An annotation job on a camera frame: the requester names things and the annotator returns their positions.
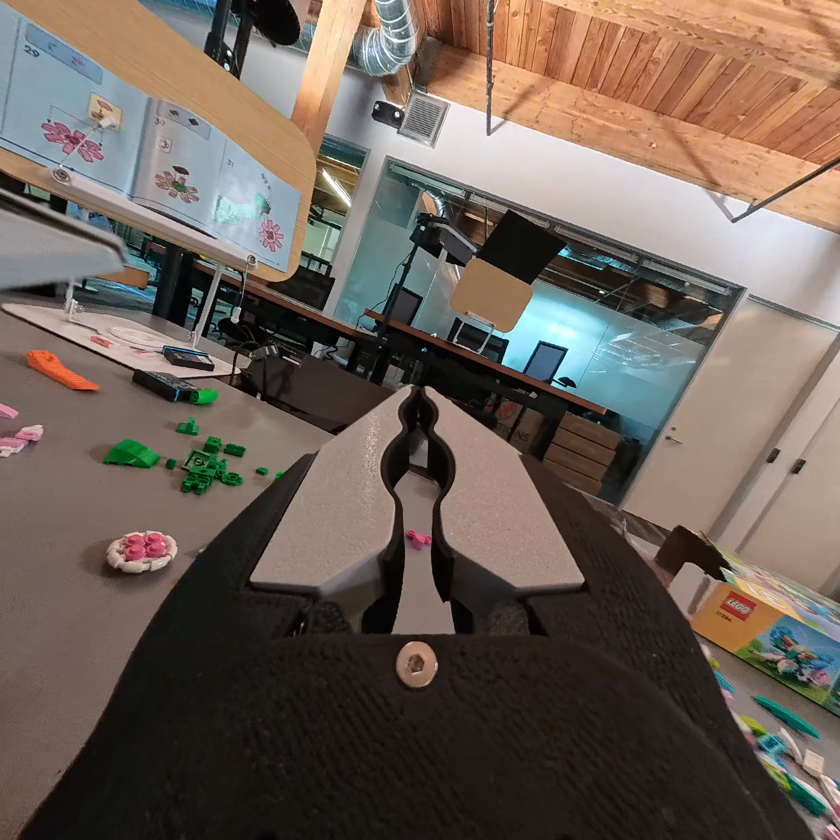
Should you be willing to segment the pile of colourful toy bricks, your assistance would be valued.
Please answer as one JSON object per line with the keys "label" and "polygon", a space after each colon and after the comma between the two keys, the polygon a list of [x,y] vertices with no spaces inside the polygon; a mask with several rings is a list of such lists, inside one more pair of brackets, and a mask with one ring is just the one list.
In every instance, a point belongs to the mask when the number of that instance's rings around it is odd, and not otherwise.
{"label": "pile of colourful toy bricks", "polygon": [[754,673],[720,648],[700,643],[733,720],[754,757],[814,838],[838,838],[838,725],[816,726],[808,702]]}

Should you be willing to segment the yellow cardboard toy box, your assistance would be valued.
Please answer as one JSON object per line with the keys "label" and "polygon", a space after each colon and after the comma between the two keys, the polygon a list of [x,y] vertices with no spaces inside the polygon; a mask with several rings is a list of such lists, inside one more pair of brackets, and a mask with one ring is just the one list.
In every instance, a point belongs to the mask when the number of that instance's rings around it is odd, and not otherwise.
{"label": "yellow cardboard toy box", "polygon": [[839,715],[838,601],[674,527],[655,555],[693,630]]}

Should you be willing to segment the white door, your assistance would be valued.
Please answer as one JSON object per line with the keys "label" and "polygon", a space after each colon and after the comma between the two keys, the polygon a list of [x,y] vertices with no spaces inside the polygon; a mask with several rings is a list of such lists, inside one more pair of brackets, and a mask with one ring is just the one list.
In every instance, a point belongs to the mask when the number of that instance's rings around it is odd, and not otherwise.
{"label": "white door", "polygon": [[838,587],[838,416],[836,353],[710,529],[721,548],[825,595]]}
{"label": "white door", "polygon": [[747,296],[665,421],[622,509],[709,532],[838,337],[836,324]]}

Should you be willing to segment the silver ceiling duct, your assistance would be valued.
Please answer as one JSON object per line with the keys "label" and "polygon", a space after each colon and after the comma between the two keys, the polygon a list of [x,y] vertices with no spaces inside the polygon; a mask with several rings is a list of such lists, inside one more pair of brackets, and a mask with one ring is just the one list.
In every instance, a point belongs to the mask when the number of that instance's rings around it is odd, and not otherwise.
{"label": "silver ceiling duct", "polygon": [[422,39],[413,1],[373,1],[379,24],[362,26],[349,53],[352,69],[370,77],[394,76],[414,57]]}

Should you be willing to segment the glass wall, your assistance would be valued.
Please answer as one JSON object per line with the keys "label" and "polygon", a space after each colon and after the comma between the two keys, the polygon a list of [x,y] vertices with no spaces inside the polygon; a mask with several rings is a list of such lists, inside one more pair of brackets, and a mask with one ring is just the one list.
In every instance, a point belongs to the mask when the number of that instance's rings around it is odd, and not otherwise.
{"label": "glass wall", "polygon": [[619,439],[598,495],[621,501],[739,301],[737,287],[387,156],[334,314],[375,331],[365,312],[384,312],[420,214],[481,248],[508,212],[563,245],[532,282],[517,326],[494,331],[507,342],[501,363],[523,373],[539,346],[565,349],[549,383],[605,408],[598,421]]}

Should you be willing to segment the stacked cardboard boxes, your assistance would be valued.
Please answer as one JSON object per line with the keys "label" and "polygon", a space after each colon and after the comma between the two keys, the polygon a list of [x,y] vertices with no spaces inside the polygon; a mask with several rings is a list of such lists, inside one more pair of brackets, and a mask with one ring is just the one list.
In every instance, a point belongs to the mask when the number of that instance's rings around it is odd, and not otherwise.
{"label": "stacked cardboard boxes", "polygon": [[542,457],[543,465],[572,488],[597,496],[622,437],[602,424],[566,413]]}

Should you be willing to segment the round white plate magenta studs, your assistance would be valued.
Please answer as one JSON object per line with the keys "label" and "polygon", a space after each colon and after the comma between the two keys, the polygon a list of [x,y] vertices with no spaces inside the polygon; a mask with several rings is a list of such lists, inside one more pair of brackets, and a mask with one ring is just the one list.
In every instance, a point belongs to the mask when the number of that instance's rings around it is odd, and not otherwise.
{"label": "round white plate magenta studs", "polygon": [[110,543],[106,563],[124,574],[143,574],[163,569],[177,552],[177,543],[170,535],[158,531],[135,531]]}

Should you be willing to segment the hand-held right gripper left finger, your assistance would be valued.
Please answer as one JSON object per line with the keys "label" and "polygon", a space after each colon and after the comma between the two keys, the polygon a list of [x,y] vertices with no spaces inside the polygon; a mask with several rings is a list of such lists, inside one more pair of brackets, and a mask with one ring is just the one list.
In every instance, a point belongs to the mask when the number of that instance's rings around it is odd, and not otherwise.
{"label": "hand-held right gripper left finger", "polygon": [[419,390],[394,392],[311,458],[252,571],[257,590],[338,604],[368,634],[389,634],[403,588],[403,505]]}

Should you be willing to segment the wooden ceiling beam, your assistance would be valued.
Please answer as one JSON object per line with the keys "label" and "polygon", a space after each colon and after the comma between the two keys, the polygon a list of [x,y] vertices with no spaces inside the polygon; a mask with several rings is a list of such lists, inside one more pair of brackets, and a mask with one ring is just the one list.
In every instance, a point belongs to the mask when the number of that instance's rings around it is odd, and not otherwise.
{"label": "wooden ceiling beam", "polygon": [[365,1],[323,1],[290,120],[317,154]]}
{"label": "wooden ceiling beam", "polygon": [[[569,83],[493,61],[491,114],[743,202],[765,198],[816,172],[815,163]],[[484,56],[444,45],[429,93],[487,110]],[[838,172],[819,175],[764,209],[839,232]]]}

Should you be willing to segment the orange brick separator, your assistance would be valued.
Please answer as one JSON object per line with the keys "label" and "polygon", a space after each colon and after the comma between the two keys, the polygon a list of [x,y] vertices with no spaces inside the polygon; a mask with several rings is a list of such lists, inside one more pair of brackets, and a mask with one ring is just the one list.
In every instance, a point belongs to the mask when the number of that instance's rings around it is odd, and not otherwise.
{"label": "orange brick separator", "polygon": [[97,392],[100,386],[69,370],[60,359],[47,350],[29,350],[25,355],[28,366],[53,382],[74,392]]}

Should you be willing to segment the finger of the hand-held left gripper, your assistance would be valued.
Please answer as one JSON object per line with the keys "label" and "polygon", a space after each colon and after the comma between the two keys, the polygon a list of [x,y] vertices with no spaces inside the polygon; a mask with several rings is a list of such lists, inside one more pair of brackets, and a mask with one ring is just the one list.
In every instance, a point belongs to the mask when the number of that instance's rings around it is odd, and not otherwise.
{"label": "finger of the hand-held left gripper", "polygon": [[120,272],[123,240],[42,205],[1,206],[1,289]]}

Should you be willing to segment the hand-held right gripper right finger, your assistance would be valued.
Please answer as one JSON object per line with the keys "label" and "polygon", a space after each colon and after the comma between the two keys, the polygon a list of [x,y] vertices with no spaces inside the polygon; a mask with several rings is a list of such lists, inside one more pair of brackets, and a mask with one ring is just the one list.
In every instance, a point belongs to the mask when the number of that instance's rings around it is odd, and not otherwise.
{"label": "hand-held right gripper right finger", "polygon": [[582,592],[585,577],[521,454],[431,387],[423,389],[433,507],[432,569],[457,634],[501,605]]}

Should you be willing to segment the grey desk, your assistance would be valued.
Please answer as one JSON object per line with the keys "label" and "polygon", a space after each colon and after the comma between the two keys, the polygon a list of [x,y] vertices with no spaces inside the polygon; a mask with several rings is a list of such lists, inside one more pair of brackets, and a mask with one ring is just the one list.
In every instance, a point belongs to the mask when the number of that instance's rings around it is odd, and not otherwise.
{"label": "grey desk", "polygon": [[[98,384],[28,366],[55,354]],[[209,498],[102,463],[174,449],[190,410],[2,313],[2,402],[45,435],[2,459],[2,835],[20,838],[813,838],[754,757],[696,636],[634,548],[522,456],[584,574],[456,633],[405,540],[391,633],[250,575],[332,437],[223,389],[200,419],[278,479]],[[424,394],[396,484],[432,536]],[[170,535],[163,569],[106,563]]]}

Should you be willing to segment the dark computer monitor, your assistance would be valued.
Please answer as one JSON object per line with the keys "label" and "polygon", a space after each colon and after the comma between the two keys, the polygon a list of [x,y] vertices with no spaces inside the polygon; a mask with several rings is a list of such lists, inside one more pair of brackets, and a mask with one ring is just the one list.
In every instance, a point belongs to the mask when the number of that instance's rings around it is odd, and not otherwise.
{"label": "dark computer monitor", "polygon": [[411,326],[422,307],[424,298],[404,287],[391,289],[383,307],[383,313],[390,314],[390,320]]}
{"label": "dark computer monitor", "polygon": [[551,385],[567,353],[566,347],[541,340],[528,358],[522,373],[533,380]]}

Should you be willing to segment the black office chair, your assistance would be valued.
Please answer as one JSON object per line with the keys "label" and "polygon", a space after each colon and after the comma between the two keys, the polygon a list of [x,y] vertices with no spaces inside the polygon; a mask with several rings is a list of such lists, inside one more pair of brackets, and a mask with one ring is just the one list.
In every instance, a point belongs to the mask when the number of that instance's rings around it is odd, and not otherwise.
{"label": "black office chair", "polygon": [[299,266],[286,280],[269,282],[267,287],[307,307],[323,311],[334,282],[335,279],[329,274]]}
{"label": "black office chair", "polygon": [[239,389],[330,434],[343,431],[393,394],[309,355],[253,360],[240,375]]}

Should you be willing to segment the small black box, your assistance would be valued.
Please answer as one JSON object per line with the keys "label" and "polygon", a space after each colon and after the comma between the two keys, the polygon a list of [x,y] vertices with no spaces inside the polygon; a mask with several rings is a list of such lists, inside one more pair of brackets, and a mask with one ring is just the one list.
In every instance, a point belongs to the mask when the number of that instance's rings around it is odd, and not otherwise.
{"label": "small black box", "polygon": [[193,383],[164,372],[136,370],[133,372],[132,382],[168,403],[189,403],[192,394],[198,390]]}
{"label": "small black box", "polygon": [[215,371],[215,363],[212,358],[197,350],[177,348],[165,345],[161,354],[169,364],[194,371],[211,372]]}

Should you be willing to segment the black ceiling-mounted unit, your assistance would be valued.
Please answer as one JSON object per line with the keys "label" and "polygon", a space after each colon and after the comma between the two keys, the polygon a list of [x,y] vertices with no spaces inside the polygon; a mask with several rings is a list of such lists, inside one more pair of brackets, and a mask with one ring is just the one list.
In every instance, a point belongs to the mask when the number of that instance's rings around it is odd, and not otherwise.
{"label": "black ceiling-mounted unit", "polygon": [[[216,1],[204,54],[237,79],[241,78],[250,37],[254,31],[272,46],[291,46],[308,17],[309,1]],[[228,19],[237,18],[233,48],[225,43]]]}

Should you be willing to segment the beige rounded panel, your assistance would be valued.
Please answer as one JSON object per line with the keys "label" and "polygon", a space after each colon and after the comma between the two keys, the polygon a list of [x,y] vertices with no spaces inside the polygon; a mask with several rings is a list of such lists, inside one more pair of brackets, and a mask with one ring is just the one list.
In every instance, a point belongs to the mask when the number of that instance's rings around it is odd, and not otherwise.
{"label": "beige rounded panel", "polygon": [[532,287],[478,257],[462,269],[448,305],[500,333],[514,330],[532,300]]}

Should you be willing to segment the group of green toy bricks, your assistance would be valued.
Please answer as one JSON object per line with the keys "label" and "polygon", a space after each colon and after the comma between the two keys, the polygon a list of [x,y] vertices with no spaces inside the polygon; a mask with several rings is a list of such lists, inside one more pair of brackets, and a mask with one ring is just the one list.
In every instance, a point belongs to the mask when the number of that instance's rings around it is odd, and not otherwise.
{"label": "group of green toy bricks", "polygon": [[164,457],[140,441],[125,438],[105,455],[105,466],[152,469],[161,466],[179,476],[178,487],[184,494],[200,497],[212,487],[239,488],[245,483],[242,466],[249,447],[235,441],[225,441],[218,436],[197,440],[200,427],[194,418],[179,423],[175,431],[192,439],[193,446],[182,458]]}

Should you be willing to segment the wall air vent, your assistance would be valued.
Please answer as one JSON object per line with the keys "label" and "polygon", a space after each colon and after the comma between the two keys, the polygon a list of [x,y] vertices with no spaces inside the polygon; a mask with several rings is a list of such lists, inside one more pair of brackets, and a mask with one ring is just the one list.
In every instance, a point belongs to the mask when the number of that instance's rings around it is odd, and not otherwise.
{"label": "wall air vent", "polygon": [[449,103],[446,100],[429,96],[425,92],[413,91],[403,110],[403,120],[396,130],[397,135],[433,149],[448,109]]}

